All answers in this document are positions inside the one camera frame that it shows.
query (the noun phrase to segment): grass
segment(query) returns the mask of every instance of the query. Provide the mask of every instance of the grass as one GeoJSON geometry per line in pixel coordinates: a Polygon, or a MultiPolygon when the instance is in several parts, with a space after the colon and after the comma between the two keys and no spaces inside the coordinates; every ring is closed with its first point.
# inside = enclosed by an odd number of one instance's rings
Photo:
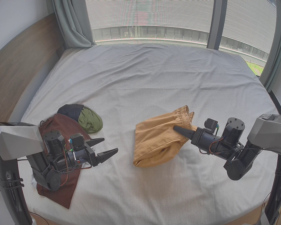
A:
{"type": "Polygon", "coordinates": [[[247,63],[248,66],[251,68],[251,70],[254,72],[254,74],[260,76],[260,74],[262,73],[264,67],[261,67],[261,66],[255,64],[255,63],[252,63],[252,62],[247,62],[247,61],[246,61],[246,63],[247,63]]]}

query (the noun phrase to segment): pants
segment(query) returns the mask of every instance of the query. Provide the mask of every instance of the pants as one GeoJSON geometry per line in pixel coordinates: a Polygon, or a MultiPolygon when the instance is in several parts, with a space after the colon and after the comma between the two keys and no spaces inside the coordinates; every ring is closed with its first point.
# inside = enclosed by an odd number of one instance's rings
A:
{"type": "Polygon", "coordinates": [[[183,106],[171,113],[166,113],[145,120],[136,125],[134,165],[152,167],[168,162],[189,140],[173,130],[174,126],[196,130],[192,126],[194,112],[189,113],[188,106],[183,106]]]}

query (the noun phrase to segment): folded green cloth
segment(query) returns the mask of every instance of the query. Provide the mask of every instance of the folded green cloth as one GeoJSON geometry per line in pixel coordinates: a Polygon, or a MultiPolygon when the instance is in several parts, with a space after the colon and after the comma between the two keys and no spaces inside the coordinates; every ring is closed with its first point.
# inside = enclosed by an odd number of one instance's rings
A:
{"type": "Polygon", "coordinates": [[[103,121],[100,116],[86,106],[84,106],[81,110],[78,117],[78,123],[89,134],[96,133],[103,127],[103,121]]]}

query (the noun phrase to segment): headboard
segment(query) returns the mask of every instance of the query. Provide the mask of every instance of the headboard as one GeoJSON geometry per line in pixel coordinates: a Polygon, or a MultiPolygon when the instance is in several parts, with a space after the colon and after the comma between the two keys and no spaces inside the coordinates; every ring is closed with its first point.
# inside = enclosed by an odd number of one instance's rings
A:
{"type": "Polygon", "coordinates": [[[46,16],[0,50],[0,121],[8,121],[25,88],[64,43],[55,14],[46,16]]]}

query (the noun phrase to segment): mattress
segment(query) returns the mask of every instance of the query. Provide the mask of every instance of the mattress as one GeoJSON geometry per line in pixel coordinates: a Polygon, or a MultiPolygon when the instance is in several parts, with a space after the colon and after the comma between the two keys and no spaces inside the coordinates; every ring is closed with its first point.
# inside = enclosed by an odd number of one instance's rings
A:
{"type": "Polygon", "coordinates": [[[277,110],[238,55],[161,44],[112,44],[67,50],[25,112],[22,122],[39,125],[64,104],[84,104],[103,120],[96,152],[118,147],[103,164],[81,171],[70,209],[38,195],[32,170],[19,162],[29,210],[59,224],[224,224],[262,204],[271,191],[277,154],[262,151],[239,181],[225,161],[202,155],[188,141],[171,161],[133,165],[135,125],[188,105],[193,125],[244,121],[245,144],[256,118],[277,110]]]}

